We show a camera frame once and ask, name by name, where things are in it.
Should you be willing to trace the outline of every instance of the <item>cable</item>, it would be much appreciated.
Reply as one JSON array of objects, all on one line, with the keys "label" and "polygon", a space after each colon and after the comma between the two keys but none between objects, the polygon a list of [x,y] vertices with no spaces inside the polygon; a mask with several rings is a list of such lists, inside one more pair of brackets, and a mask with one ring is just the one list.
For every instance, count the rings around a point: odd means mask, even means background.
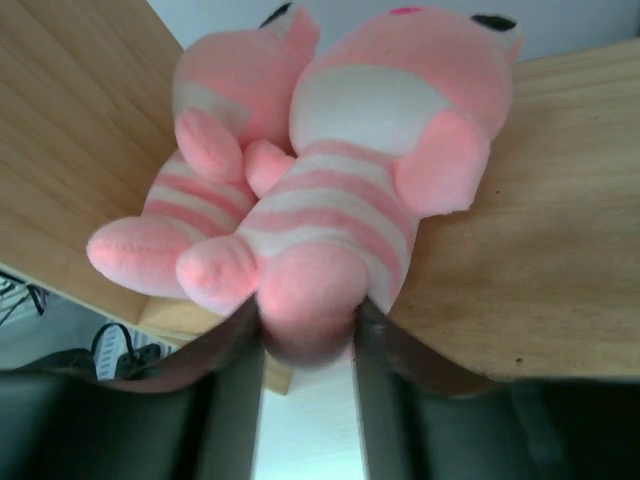
[{"label": "cable", "polygon": [[27,300],[30,296],[31,295],[27,293],[24,297],[22,297],[20,300],[18,300],[16,303],[13,304],[13,306],[9,309],[9,311],[5,313],[4,317],[0,319],[0,327],[4,322],[7,321],[7,319],[11,316],[11,314],[15,312],[16,308],[22,305],[25,302],[25,300]]},{"label": "cable", "polygon": [[6,295],[7,293],[13,291],[16,289],[16,285],[15,283],[9,283],[9,285],[7,285],[5,288],[3,288],[2,290],[0,290],[0,297]]},{"label": "cable", "polygon": [[38,290],[40,289],[34,285],[27,285],[27,291],[29,292],[31,301],[33,301],[33,304],[35,305],[36,310],[38,311],[38,315],[42,316],[44,314],[44,308],[40,304],[40,296],[39,296]]},{"label": "cable", "polygon": [[131,334],[129,333],[129,330],[127,329],[127,327],[125,327],[124,325],[121,325],[120,323],[107,323],[106,325],[103,325],[102,327],[100,327],[100,330],[98,330],[95,336],[93,337],[93,342],[91,342],[91,355],[93,355],[93,357],[95,358],[96,352],[98,350],[98,342],[100,342],[102,335],[104,335],[104,332],[106,332],[109,329],[109,327],[114,327],[114,326],[120,328],[120,330],[122,331],[122,334],[124,335],[124,341],[127,345],[127,354],[129,355],[129,359],[134,364],[141,365],[140,358],[138,357],[138,355],[136,355],[136,352],[133,348],[133,341],[131,340]]}]

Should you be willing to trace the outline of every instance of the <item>black ear tip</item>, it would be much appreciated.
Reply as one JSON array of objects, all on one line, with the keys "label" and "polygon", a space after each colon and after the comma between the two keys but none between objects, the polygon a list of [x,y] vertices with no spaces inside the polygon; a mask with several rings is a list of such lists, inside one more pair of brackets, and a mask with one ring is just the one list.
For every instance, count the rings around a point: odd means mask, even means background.
[{"label": "black ear tip", "polygon": [[293,2],[287,2],[283,5],[280,5],[275,12],[269,15],[269,18],[267,18],[264,22],[262,22],[262,25],[260,25],[260,28],[266,27],[271,22],[275,21],[278,17],[281,17],[282,15],[287,13],[291,8],[291,5],[293,5]]},{"label": "black ear tip", "polygon": [[474,15],[471,20],[497,32],[513,30],[517,25],[513,20],[499,15]]}]

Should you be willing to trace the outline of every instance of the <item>wooden surface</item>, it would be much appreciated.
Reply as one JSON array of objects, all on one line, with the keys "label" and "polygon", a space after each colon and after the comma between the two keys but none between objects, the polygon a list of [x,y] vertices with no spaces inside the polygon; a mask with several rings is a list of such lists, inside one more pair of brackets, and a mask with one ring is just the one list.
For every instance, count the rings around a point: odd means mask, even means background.
[{"label": "wooden surface", "polygon": [[175,148],[181,49],[145,0],[0,2],[0,268],[122,321],[147,298],[85,245],[140,212]]},{"label": "wooden surface", "polygon": [[516,67],[471,211],[423,222],[393,318],[493,377],[640,373],[640,40]]}]

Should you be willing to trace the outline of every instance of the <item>toy head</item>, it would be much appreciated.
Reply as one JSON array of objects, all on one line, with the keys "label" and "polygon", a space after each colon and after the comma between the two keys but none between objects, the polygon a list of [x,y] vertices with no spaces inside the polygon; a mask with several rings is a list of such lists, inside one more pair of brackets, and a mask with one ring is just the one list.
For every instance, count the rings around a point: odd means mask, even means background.
[{"label": "toy head", "polygon": [[[281,101],[280,95],[291,94],[313,58],[319,37],[320,29],[309,11],[287,3],[260,28],[200,38],[185,50],[174,72],[174,118],[192,107],[216,110],[228,99],[249,112],[264,110],[269,103],[265,97],[277,97],[274,104]],[[278,91],[267,91],[274,88]],[[242,123],[242,118],[235,117],[243,115],[235,110],[222,115],[227,123]]]},{"label": "toy head", "polygon": [[319,55],[298,83],[291,111],[297,151],[343,139],[390,155],[413,148],[430,118],[455,106],[493,138],[513,94],[517,24],[437,8],[378,15]]}]

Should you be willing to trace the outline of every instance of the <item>pink plush toy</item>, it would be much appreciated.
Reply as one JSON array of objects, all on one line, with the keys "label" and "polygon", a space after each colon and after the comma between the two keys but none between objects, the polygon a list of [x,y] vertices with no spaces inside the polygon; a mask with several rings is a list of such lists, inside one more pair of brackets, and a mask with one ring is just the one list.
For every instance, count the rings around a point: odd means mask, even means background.
[{"label": "pink plush toy", "polygon": [[264,28],[209,35],[175,72],[178,146],[212,182],[244,178],[242,149],[256,140],[290,149],[291,94],[311,61],[319,29],[308,10],[287,3]]},{"label": "pink plush toy", "polygon": [[[292,102],[295,164],[235,234],[182,255],[190,298],[230,311],[257,291],[272,353],[334,358],[366,295],[391,309],[420,219],[472,204],[521,45],[510,20],[407,7],[317,57]],[[247,153],[256,177],[278,156],[265,142]]]},{"label": "pink plush toy", "polygon": [[[290,148],[291,96],[318,38],[309,12],[287,4],[262,28],[215,33],[186,50],[173,92],[182,153],[162,167],[139,217],[116,220],[90,239],[87,254],[99,272],[140,293],[186,298],[176,278],[179,255],[233,232],[255,205],[238,152],[257,139]],[[197,155],[214,150],[212,158]]]}]

